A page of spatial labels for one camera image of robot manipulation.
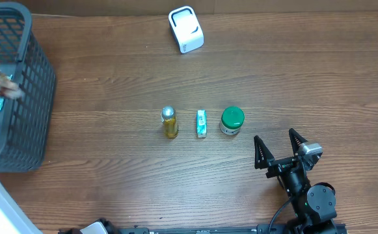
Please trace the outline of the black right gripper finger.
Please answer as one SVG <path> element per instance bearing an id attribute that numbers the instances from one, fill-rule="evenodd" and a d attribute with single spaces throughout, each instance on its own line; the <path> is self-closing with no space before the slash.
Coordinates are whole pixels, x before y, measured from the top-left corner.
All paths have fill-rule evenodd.
<path id="1" fill-rule="evenodd" d="M 264 169 L 271 166 L 275 158 L 273 154 L 269 151 L 267 146 L 264 144 L 263 140 L 258 135 L 254 137 L 254 148 L 255 148 L 255 158 L 254 158 L 255 169 Z"/>
<path id="2" fill-rule="evenodd" d="M 308 142 L 307 139 L 305 139 L 298 132 L 296 132 L 294 128 L 289 129 L 289 137 L 294 155 L 298 153 L 299 147 L 302 143 Z"/>

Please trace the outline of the green lid white jar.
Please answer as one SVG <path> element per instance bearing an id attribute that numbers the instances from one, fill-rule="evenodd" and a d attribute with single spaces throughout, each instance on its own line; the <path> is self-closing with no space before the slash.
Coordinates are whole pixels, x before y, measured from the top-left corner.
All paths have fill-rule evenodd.
<path id="1" fill-rule="evenodd" d="M 219 127 L 226 135 L 236 135 L 240 132 L 244 121 L 244 112 L 239 107 L 231 106 L 223 111 Z"/>

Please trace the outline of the teal white small packet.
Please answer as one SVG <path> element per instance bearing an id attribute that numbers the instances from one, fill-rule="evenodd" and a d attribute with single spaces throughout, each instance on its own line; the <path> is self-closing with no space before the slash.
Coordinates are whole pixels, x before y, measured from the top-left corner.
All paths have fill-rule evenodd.
<path id="1" fill-rule="evenodd" d="M 197 110 L 196 113 L 196 133 L 198 138 L 206 138 L 207 136 L 207 119 L 204 109 Z"/>

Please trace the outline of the yellow bottle with silver cap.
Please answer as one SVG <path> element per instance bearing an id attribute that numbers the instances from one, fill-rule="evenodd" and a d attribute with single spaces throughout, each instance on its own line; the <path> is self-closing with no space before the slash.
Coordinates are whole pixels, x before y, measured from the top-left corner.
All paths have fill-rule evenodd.
<path id="1" fill-rule="evenodd" d="M 161 121 L 164 134 L 167 138 L 176 138 L 178 135 L 178 124 L 176 112 L 170 105 L 163 107 L 161 111 Z"/>

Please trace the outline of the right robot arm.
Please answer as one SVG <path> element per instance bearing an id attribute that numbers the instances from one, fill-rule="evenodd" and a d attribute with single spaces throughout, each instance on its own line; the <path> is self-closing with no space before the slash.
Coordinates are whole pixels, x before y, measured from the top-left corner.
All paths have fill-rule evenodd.
<path id="1" fill-rule="evenodd" d="M 288 201 L 273 215 L 267 232 L 270 233 L 281 211 L 292 205 L 295 218 L 289 220 L 283 233 L 338 233 L 334 223 L 336 191 L 328 183 L 310 184 L 311 171 L 323 154 L 322 146 L 303 138 L 296 130 L 289 130 L 293 156 L 276 160 L 259 136 L 254 137 L 254 167 L 266 169 L 266 177 L 275 177 L 286 191 Z"/>

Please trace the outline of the white barcode scanner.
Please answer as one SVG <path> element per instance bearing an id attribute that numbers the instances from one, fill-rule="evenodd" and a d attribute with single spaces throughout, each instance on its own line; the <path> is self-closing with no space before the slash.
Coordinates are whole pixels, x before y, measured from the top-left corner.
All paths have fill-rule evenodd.
<path id="1" fill-rule="evenodd" d="M 180 53 L 185 54 L 204 45 L 204 33 L 192 7 L 182 6 L 172 10 L 168 19 Z"/>

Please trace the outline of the grey plastic shopping basket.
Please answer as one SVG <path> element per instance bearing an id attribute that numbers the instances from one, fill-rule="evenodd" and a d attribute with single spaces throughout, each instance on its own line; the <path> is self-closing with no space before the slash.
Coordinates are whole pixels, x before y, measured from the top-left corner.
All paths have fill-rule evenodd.
<path id="1" fill-rule="evenodd" d="M 0 3 L 0 70 L 23 91 L 0 98 L 0 172 L 36 170 L 44 160 L 57 80 L 32 22 L 25 6 Z"/>

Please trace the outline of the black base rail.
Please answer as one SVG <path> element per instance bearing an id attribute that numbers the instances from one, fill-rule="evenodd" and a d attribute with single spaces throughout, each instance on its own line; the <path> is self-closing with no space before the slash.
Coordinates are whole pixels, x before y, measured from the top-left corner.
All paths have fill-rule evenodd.
<path id="1" fill-rule="evenodd" d="M 117 228 L 108 222 L 97 221 L 80 229 L 60 229 L 59 233 L 118 233 L 118 234 L 266 234 L 268 224 L 259 224 L 256 227 L 220 227 L 220 228 L 178 228 L 178 229 L 148 229 L 147 227 Z"/>

